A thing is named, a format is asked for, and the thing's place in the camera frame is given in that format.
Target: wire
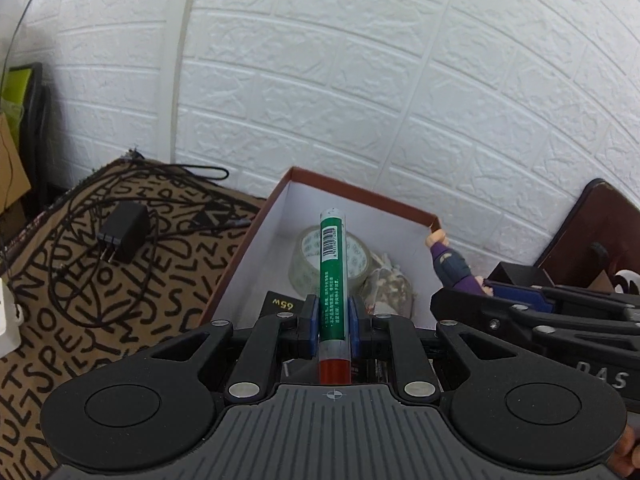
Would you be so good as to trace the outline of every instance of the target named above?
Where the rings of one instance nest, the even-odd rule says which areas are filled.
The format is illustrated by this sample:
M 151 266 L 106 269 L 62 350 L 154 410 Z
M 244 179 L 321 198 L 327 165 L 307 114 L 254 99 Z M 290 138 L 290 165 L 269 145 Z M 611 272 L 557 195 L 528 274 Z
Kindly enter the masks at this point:
M 11 41 L 9 42 L 9 48 L 6 51 L 6 56 L 4 57 L 4 63 L 2 64 L 2 73 L 0 73 L 0 108 L 2 107 L 2 91 L 4 90 L 4 75 L 6 74 L 6 67 L 9 63 L 9 55 L 11 54 L 11 49 L 14 46 L 15 38 L 18 35 L 18 30 L 20 29 L 20 26 L 24 21 L 24 17 L 27 15 L 27 11 L 29 10 L 29 7 L 31 7 L 32 1 L 33 0 L 29 0 L 26 6 L 24 7 L 22 15 L 20 16 L 20 19 L 18 20 L 18 23 L 15 26 L 14 34 L 11 36 Z M 11 191 L 11 186 L 14 183 L 14 164 L 11 160 L 11 156 L 9 156 L 9 148 L 6 145 L 6 142 L 4 141 L 4 136 L 0 135 L 0 139 L 2 139 L 2 147 L 6 152 L 7 159 L 9 160 L 9 184 L 6 187 L 6 194 L 4 196 L 4 201 L 2 202 L 2 208 L 0 208 L 0 215 L 1 215 L 1 214 L 4 214 L 6 210 L 7 203 L 9 202 L 9 192 Z M 6 269 L 7 288 L 15 298 L 15 291 L 12 287 L 12 276 L 11 276 L 11 269 L 9 266 L 9 259 L 7 256 L 6 243 L 5 243 L 4 237 L 2 236 L 2 233 L 0 233 L 0 249 L 2 249 L 1 251 L 2 260 L 3 260 L 2 266 Z
M 198 176 L 190 173 L 186 168 L 201 168 L 220 171 L 221 176 Z M 244 206 L 249 208 L 249 210 L 255 208 L 254 205 L 227 195 L 222 196 L 215 187 L 211 189 L 211 184 L 207 182 L 199 182 L 199 180 L 225 180 L 228 176 L 229 172 L 225 168 L 219 168 L 216 166 L 195 164 L 150 164 L 143 158 L 131 158 L 129 159 L 128 167 L 106 172 L 98 177 L 97 180 L 89 180 L 85 186 L 78 186 L 75 190 L 71 191 L 66 196 L 65 218 L 60 222 L 56 230 L 57 232 L 54 234 L 47 261 L 47 291 L 49 301 L 52 306 L 63 317 L 65 317 L 65 319 L 84 328 L 103 328 L 130 316 L 130 314 L 144 299 L 148 284 L 150 283 L 153 275 L 156 252 L 160 240 L 167 240 L 171 237 L 185 236 L 197 232 L 218 232 L 226 229 L 245 228 L 251 224 L 249 218 L 238 217 L 235 210 L 239 203 L 244 204 Z M 130 195 L 134 190 L 134 186 L 132 186 L 132 184 L 137 180 L 147 181 L 152 178 L 156 180 L 167 179 L 178 190 L 185 191 L 181 196 L 162 197 Z M 92 190 L 90 192 L 86 192 L 86 189 L 89 186 Z M 118 196 L 118 192 L 128 193 L 129 195 Z M 224 223 L 211 226 L 194 226 L 186 229 L 173 231 L 167 230 L 165 232 L 161 232 L 161 214 L 158 209 L 163 205 L 181 205 L 187 210 L 186 214 L 190 214 L 188 211 L 190 208 L 197 207 L 202 210 L 203 207 L 206 209 L 208 206 L 217 205 L 215 209 L 220 209 L 219 202 L 221 198 L 232 204 L 232 207 L 230 207 L 228 211 L 227 220 Z M 98 251 L 97 255 L 94 256 L 95 259 L 92 266 L 82 266 L 81 261 L 88 256 L 93 256 L 95 249 L 98 248 L 98 244 L 94 242 L 95 234 L 100 229 L 102 221 L 108 216 L 108 213 L 110 213 L 110 208 L 119 202 L 126 201 L 146 203 L 149 208 L 152 208 L 151 214 L 156 218 L 155 225 L 153 227 L 153 234 L 149 235 L 145 240 L 151 244 L 151 254 L 148 266 L 146 266 L 145 277 L 140 284 L 138 293 L 133 297 L 129 304 L 122 304 L 122 302 L 119 302 L 108 306 L 104 311 L 100 311 L 98 308 L 95 317 L 87 315 L 78 306 L 76 306 L 76 310 L 89 320 L 88 322 L 85 322 L 84 320 L 78 319 L 72 315 L 72 302 L 74 302 L 74 300 L 79 296 L 84 295 L 85 289 L 92 283 L 100 267 L 100 252 Z M 82 236 L 74 229 L 74 223 L 84 219 L 87 214 L 90 216 L 91 224 L 91 233 L 88 235 L 92 237 L 90 244 L 86 243 L 87 237 L 82 238 Z M 73 238 L 66 238 L 66 235 L 69 233 L 72 234 Z M 62 242 L 63 237 L 65 237 L 66 240 L 73 239 L 76 243 L 84 245 L 85 248 L 71 261 L 56 268 L 54 266 L 54 262 L 59 259 L 56 257 L 56 249 Z M 71 269 L 76 265 L 81 266 L 79 272 L 76 275 L 69 276 L 69 272 L 71 272 Z M 59 287 L 57 287 L 58 284 L 64 284 L 66 287 L 71 289 L 68 296 L 60 295 L 58 292 Z M 115 316 L 110 316 L 110 314 L 113 314 L 115 310 L 119 310 L 119 312 Z

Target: brown leather case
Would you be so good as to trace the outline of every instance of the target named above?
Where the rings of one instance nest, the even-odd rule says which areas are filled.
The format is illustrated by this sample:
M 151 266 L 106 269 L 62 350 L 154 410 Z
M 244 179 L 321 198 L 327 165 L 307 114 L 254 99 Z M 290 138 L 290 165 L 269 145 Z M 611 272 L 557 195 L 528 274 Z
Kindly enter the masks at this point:
M 640 211 L 605 180 L 591 181 L 535 265 L 557 285 L 585 288 L 602 270 L 640 272 Z

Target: cardboard box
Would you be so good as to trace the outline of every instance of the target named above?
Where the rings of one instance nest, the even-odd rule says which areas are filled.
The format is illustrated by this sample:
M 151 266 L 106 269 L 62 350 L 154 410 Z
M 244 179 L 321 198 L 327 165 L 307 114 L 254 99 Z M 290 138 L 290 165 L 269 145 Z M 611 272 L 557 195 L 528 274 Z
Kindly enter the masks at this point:
M 0 114 L 0 214 L 31 189 L 4 114 Z
M 298 235 L 337 207 L 347 231 L 373 252 L 387 253 L 414 288 L 416 326 L 435 327 L 431 296 L 442 285 L 424 239 L 440 228 L 437 216 L 376 193 L 300 168 L 292 168 L 255 218 L 209 301 L 202 322 L 228 319 L 236 328 L 255 324 L 272 290 L 300 298 L 288 271 Z
M 27 223 L 20 201 L 15 202 L 0 215 L 0 243 L 7 243 L 17 235 Z

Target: black charger box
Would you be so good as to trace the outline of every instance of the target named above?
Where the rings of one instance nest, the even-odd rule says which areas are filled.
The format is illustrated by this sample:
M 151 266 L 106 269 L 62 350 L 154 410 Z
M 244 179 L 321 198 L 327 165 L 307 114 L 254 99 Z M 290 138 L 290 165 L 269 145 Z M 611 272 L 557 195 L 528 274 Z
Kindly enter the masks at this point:
M 285 296 L 284 294 L 278 294 L 270 290 L 264 297 L 264 303 L 262 304 L 262 310 L 260 311 L 260 317 L 270 316 L 271 314 L 277 314 L 279 312 L 291 312 L 292 314 L 300 314 L 302 307 L 305 304 L 303 300 L 298 298 L 292 298 Z

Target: yellow green object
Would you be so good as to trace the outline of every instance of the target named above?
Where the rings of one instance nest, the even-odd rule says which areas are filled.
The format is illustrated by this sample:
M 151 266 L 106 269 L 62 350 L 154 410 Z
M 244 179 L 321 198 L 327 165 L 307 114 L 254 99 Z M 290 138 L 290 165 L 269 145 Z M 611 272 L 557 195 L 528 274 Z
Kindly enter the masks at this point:
M 24 97 L 31 78 L 31 69 L 11 70 L 4 76 L 2 111 L 6 115 L 9 131 L 16 148 L 20 147 L 20 121 L 24 110 Z

